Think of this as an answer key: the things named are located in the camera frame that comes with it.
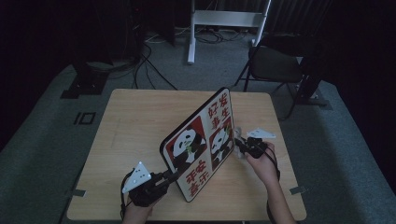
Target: black cable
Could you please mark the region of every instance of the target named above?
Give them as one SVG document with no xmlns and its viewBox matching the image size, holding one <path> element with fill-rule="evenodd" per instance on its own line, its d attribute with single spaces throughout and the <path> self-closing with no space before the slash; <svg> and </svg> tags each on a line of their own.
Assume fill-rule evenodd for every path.
<svg viewBox="0 0 396 224">
<path fill-rule="evenodd" d="M 146 66 L 146 77 L 148 78 L 148 82 L 151 85 L 152 89 L 156 90 L 154 84 L 152 84 L 151 78 L 149 78 L 149 69 L 148 69 L 148 65 L 146 63 L 145 63 L 145 66 Z"/>
<path fill-rule="evenodd" d="M 120 216 L 121 216 L 121 219 L 123 219 L 123 218 L 125 217 L 125 210 L 126 210 L 126 207 L 128 207 L 128 205 L 131 204 L 131 202 L 132 202 L 132 201 L 130 201 L 130 202 L 128 202 L 128 203 L 125 205 L 125 200 L 124 200 L 124 196 L 123 196 L 123 193 L 122 193 L 122 189 L 123 189 L 124 186 L 125 186 L 126 180 L 132 175 L 133 172 L 134 172 L 134 169 L 131 171 L 131 173 L 127 174 L 127 175 L 122 179 L 122 182 L 121 182 L 121 190 L 120 190 L 120 196 L 121 196 L 121 210 L 120 210 Z"/>
<path fill-rule="evenodd" d="M 112 73 L 112 72 L 127 71 L 127 70 L 134 68 L 134 66 L 135 66 L 134 61 L 129 61 L 128 63 L 122 64 L 119 66 L 115 66 L 115 67 L 113 66 L 110 68 L 100 68 L 100 67 L 96 67 L 93 65 L 90 65 L 90 68 L 95 72 Z"/>
<path fill-rule="evenodd" d="M 197 41 L 199 41 L 199 42 L 206 43 L 206 44 L 219 44 L 219 43 L 227 42 L 227 41 L 240 40 L 240 39 L 243 39 L 247 35 L 246 32 L 239 32 L 239 33 L 237 33 L 235 36 L 233 36 L 231 38 L 225 38 L 220 32 L 214 32 L 214 31 L 207 31 L 207 32 L 208 33 L 205 33 L 205 34 L 199 34 L 198 33 L 197 36 L 195 37 L 195 39 L 197 39 Z M 208 40 L 208 39 L 199 37 L 199 35 L 212 35 L 216 39 L 215 40 Z"/>
<path fill-rule="evenodd" d="M 149 52 L 150 52 L 150 54 L 151 54 L 151 47 L 148 46 L 146 43 L 145 43 L 145 46 L 149 49 Z M 177 91 L 177 88 L 176 88 L 170 81 L 168 81 L 168 79 L 166 79 L 166 77 L 164 77 L 163 74 L 161 74 L 160 71 L 158 71 L 158 69 L 154 66 L 154 64 L 151 63 L 151 61 L 149 60 L 149 57 L 146 57 L 146 56 L 143 55 L 143 54 L 142 54 L 142 56 L 143 56 L 143 58 L 145 59 L 145 62 L 148 62 L 148 63 L 151 65 L 151 67 L 157 72 L 157 74 L 158 74 L 166 83 L 168 83 L 173 89 L 175 89 L 175 90 Z"/>
<path fill-rule="evenodd" d="M 144 58 L 144 60 L 141 61 L 140 64 L 139 64 L 139 65 L 136 67 L 136 69 L 134 70 L 134 81 L 132 82 L 132 87 L 131 87 L 132 89 L 134 88 L 134 85 L 136 85 L 136 88 L 139 89 L 139 87 L 137 86 L 137 73 L 139 72 L 140 67 L 143 65 L 143 63 L 146 62 L 147 58 L 148 58 L 150 55 L 151 55 L 151 49 L 149 49 L 149 52 L 148 52 L 148 56 L 147 56 L 147 57 L 145 57 L 145 56 L 143 55 L 143 53 L 141 54 L 141 56 Z"/>
<path fill-rule="evenodd" d="M 274 153 L 274 158 L 275 159 L 272 159 L 271 158 L 271 156 L 270 155 L 268 155 L 268 153 L 265 151 L 266 149 L 262 149 L 262 147 L 260 147 L 259 145 L 257 145 L 257 144 L 253 144 L 253 146 L 254 147 L 257 147 L 259 150 L 261 150 L 262 151 L 262 153 L 263 154 L 265 154 L 265 156 L 267 156 L 268 157 L 268 159 L 270 159 L 270 161 L 272 162 L 272 164 L 275 166 L 275 168 L 277 169 L 277 161 L 276 161 L 276 156 L 275 156 L 275 153 L 274 153 L 274 151 L 270 148 L 270 147 L 267 147 L 268 149 L 270 149 L 273 153 Z"/>
</svg>

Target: electrical wire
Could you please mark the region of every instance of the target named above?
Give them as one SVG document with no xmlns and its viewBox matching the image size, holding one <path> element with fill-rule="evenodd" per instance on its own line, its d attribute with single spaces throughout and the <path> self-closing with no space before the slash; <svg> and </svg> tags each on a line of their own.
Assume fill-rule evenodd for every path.
<svg viewBox="0 0 396 224">
<path fill-rule="evenodd" d="M 149 56 L 151 55 L 151 47 L 149 45 L 147 45 L 146 43 L 144 44 L 144 46 L 148 49 L 148 56 L 145 56 L 143 53 L 141 54 L 141 57 L 143 58 L 143 60 L 141 61 L 141 63 L 136 67 L 136 69 L 134 70 L 134 81 L 132 83 L 132 89 L 134 88 L 134 86 L 136 86 L 137 89 L 139 89 L 138 85 L 137 85 L 137 74 L 139 72 L 140 67 L 144 64 L 146 67 L 146 76 L 148 77 L 148 81 L 150 83 L 150 85 L 152 86 L 152 88 L 154 90 L 156 90 L 154 84 L 152 83 L 150 77 L 149 77 L 149 70 L 147 67 L 147 63 L 151 66 L 151 68 L 153 68 L 155 70 L 155 72 L 166 82 L 168 83 L 174 90 L 177 91 L 177 87 L 175 87 L 168 79 L 166 79 L 166 77 L 163 76 L 163 74 L 161 74 L 161 72 L 154 66 L 154 64 L 151 63 L 151 61 L 149 60 Z"/>
<path fill-rule="evenodd" d="M 175 37 L 184 37 L 184 36 L 189 36 L 188 34 L 183 35 L 184 32 L 186 32 L 187 30 L 190 29 L 189 27 L 183 28 L 183 30 L 181 32 L 175 33 Z M 159 37 L 161 39 L 161 41 L 151 41 L 151 39 L 157 38 Z M 164 38 L 162 38 L 160 35 L 153 35 L 151 37 L 149 37 L 148 39 L 145 40 L 146 43 L 150 43 L 150 44 L 161 44 L 161 43 L 165 43 L 166 40 Z"/>
<path fill-rule="evenodd" d="M 206 39 L 206 38 L 202 38 L 200 37 L 200 35 L 209 35 L 209 36 L 214 36 L 215 40 L 210 40 L 210 39 Z M 246 32 L 238 32 L 235 36 L 230 37 L 230 38 L 225 38 L 220 32 L 214 32 L 214 31 L 210 31 L 208 30 L 207 33 L 201 33 L 201 34 L 197 34 L 197 36 L 195 37 L 195 39 L 199 42 L 202 43 L 206 43 L 206 44 L 219 44 L 222 42 L 228 42 L 228 41 L 237 41 L 237 40 L 241 40 L 243 38 L 245 38 L 245 36 L 247 35 Z"/>
<path fill-rule="evenodd" d="M 135 68 L 135 62 L 133 60 L 130 60 L 125 64 L 119 66 L 113 66 L 109 68 L 101 68 L 94 65 L 89 65 L 89 67 L 93 72 L 96 73 L 109 73 L 110 75 L 108 76 L 107 79 L 118 79 L 127 76 Z M 114 73 L 118 73 L 118 72 L 125 72 L 125 74 L 120 76 L 114 76 Z"/>
<path fill-rule="evenodd" d="M 130 201 L 130 202 L 128 202 L 127 204 L 125 204 L 125 200 L 124 200 L 124 195 L 123 195 L 123 193 L 122 193 L 122 189 L 123 189 L 124 186 L 125 186 L 126 180 L 132 175 L 133 172 L 134 172 L 134 169 L 132 170 L 131 173 L 128 173 L 128 174 L 122 179 L 122 182 L 121 182 L 121 190 L 120 190 L 120 196 L 121 196 L 121 210 L 120 210 L 120 216 L 121 216 L 121 219 L 124 219 L 126 207 L 128 207 L 128 205 L 131 204 L 131 202 L 132 202 L 132 201 Z"/>
<path fill-rule="evenodd" d="M 257 145 L 257 144 L 254 144 L 253 143 L 253 146 L 254 147 L 257 147 L 260 151 L 262 151 L 262 153 L 265 155 L 265 156 L 267 156 L 268 157 L 268 159 L 270 159 L 270 161 L 272 162 L 272 164 L 275 166 L 275 168 L 276 168 L 276 172 L 278 171 L 278 168 L 277 168 L 277 161 L 276 161 L 276 156 L 275 156 L 275 152 L 270 148 L 270 147 L 267 147 L 268 149 L 270 149 L 271 150 L 271 152 L 274 154 L 274 158 L 275 159 L 273 159 L 270 155 L 268 155 L 268 153 L 265 151 L 266 149 L 263 149 L 262 147 L 260 147 L 259 145 Z"/>
</svg>

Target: person's right hand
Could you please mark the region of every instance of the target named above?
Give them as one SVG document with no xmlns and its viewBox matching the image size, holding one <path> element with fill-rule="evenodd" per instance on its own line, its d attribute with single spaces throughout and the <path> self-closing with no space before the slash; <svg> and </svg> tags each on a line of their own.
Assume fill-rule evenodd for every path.
<svg viewBox="0 0 396 224">
<path fill-rule="evenodd" d="M 131 199 L 128 197 L 129 205 L 126 207 L 125 217 L 122 221 L 122 224 L 144 224 L 144 223 L 146 223 L 148 217 L 151 216 L 154 205 L 159 200 L 155 201 L 148 207 L 141 207 L 141 206 L 134 205 L 134 203 L 130 203 Z"/>
<path fill-rule="evenodd" d="M 275 161 L 276 157 L 274 154 L 274 144 L 270 142 L 265 143 L 268 145 L 268 148 L 265 149 L 265 152 Z M 254 172 L 265 186 L 278 182 L 276 168 L 267 155 L 262 154 L 258 159 L 255 159 L 246 152 L 245 156 L 247 158 L 247 162 L 253 167 Z"/>
</svg>

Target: black chair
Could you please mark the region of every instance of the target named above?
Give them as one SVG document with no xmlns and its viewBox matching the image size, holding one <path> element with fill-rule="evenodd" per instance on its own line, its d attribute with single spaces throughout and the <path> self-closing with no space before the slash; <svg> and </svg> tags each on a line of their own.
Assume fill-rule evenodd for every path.
<svg viewBox="0 0 396 224">
<path fill-rule="evenodd" d="M 252 80 L 280 82 L 281 84 L 276 87 L 273 94 L 286 84 L 293 97 L 293 102 L 286 117 L 278 119 L 287 119 L 297 101 L 303 96 L 308 75 L 314 75 L 312 71 L 318 71 L 318 69 L 311 69 L 312 65 L 316 68 L 320 66 L 323 69 L 324 64 L 321 59 L 323 51 L 323 43 L 312 36 L 265 35 L 256 47 L 250 48 L 248 61 L 234 85 L 236 86 L 240 80 L 245 80 L 244 91 L 247 91 L 248 83 Z M 296 57 L 302 57 L 300 63 Z M 289 83 L 300 83 L 294 96 Z"/>
</svg>

